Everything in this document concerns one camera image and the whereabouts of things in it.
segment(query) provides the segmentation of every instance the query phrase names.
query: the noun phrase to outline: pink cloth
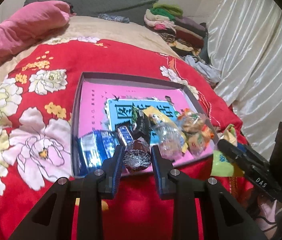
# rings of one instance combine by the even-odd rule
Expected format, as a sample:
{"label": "pink cloth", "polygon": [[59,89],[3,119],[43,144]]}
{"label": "pink cloth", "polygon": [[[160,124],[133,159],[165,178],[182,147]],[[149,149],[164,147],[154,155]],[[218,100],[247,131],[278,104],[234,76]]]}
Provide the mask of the pink cloth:
{"label": "pink cloth", "polygon": [[30,3],[0,24],[0,64],[63,27],[70,20],[70,6],[62,1]]}
{"label": "pink cloth", "polygon": [[154,29],[157,30],[166,30],[166,26],[162,23],[158,23],[154,26]]}
{"label": "pink cloth", "polygon": [[147,19],[146,15],[144,15],[144,22],[149,27],[155,27],[157,24],[162,24],[167,29],[172,29],[176,33],[174,22],[171,22],[171,21],[163,21],[163,22],[161,22],[161,21],[150,21],[150,20]]}
{"label": "pink cloth", "polygon": [[[265,217],[270,222],[275,222],[275,213],[276,213],[276,203],[277,200],[271,202],[266,197],[258,196],[258,205],[260,208],[259,216]],[[256,223],[259,225],[262,231],[271,228],[273,225],[269,225],[263,219],[256,219]],[[268,239],[271,239],[275,234],[277,228],[273,228],[270,231],[265,232],[265,235]]]}

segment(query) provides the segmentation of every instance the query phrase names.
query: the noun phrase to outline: green cloth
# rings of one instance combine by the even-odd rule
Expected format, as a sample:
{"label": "green cloth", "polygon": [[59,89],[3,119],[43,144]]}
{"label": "green cloth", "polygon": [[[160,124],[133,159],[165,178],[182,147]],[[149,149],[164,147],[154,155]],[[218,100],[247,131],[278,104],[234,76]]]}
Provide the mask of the green cloth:
{"label": "green cloth", "polygon": [[168,13],[164,9],[161,9],[161,8],[151,8],[150,11],[154,15],[166,16],[166,17],[169,17],[170,21],[175,21],[175,17],[172,14]]}
{"label": "green cloth", "polygon": [[153,8],[154,9],[156,9],[156,8],[164,9],[169,14],[171,14],[175,17],[182,18],[182,16],[183,16],[183,10],[177,5],[170,5],[170,4],[163,4],[163,3],[156,2],[155,4],[153,4]]}

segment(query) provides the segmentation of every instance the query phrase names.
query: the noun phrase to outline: clothing pile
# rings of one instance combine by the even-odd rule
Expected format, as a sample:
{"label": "clothing pile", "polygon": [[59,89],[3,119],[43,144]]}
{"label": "clothing pile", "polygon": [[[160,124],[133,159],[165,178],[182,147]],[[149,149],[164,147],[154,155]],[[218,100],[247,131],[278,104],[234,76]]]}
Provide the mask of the clothing pile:
{"label": "clothing pile", "polygon": [[183,10],[177,5],[155,3],[146,11],[144,21],[181,57],[197,56],[204,46],[205,26],[183,17]]}
{"label": "clothing pile", "polygon": [[183,10],[177,5],[161,3],[155,3],[146,10],[144,22],[187,64],[195,68],[212,88],[217,85],[220,71],[209,65],[206,23],[198,24],[183,17]]}

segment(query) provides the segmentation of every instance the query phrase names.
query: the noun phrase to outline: bird illustration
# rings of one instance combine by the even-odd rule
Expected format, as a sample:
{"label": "bird illustration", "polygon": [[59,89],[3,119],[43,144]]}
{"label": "bird illustration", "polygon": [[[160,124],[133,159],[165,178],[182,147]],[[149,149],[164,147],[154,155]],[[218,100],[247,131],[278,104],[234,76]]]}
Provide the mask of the bird illustration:
{"label": "bird illustration", "polygon": [[120,97],[116,97],[114,94],[112,95],[115,97],[114,101],[119,101]]}
{"label": "bird illustration", "polygon": [[171,106],[174,105],[174,103],[172,102],[172,99],[171,99],[169,96],[165,96],[165,99],[169,102],[169,104],[170,104]]}

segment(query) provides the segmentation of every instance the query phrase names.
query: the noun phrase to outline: yellow snack bag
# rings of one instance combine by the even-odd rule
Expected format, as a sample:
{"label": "yellow snack bag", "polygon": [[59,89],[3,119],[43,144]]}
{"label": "yellow snack bag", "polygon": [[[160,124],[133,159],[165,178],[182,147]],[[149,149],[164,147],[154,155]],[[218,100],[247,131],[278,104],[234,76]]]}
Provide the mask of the yellow snack bag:
{"label": "yellow snack bag", "polygon": [[169,124],[174,129],[177,129],[180,133],[181,137],[183,138],[183,141],[181,142],[182,145],[182,152],[185,153],[188,149],[188,144],[186,143],[186,137],[185,134],[179,129],[179,127],[165,114],[161,113],[157,108],[150,106],[147,109],[143,110],[143,113],[145,113],[149,120],[153,122],[155,125],[158,125],[161,122],[165,122]]}

